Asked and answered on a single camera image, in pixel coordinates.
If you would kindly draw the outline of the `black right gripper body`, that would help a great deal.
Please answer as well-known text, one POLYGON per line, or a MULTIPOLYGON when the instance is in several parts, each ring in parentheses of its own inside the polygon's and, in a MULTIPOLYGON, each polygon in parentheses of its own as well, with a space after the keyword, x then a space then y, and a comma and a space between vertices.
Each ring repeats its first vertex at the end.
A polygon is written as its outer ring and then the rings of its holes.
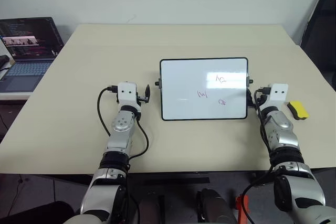
POLYGON ((253 94, 255 108, 265 109, 267 107, 268 94, 256 90, 253 94))

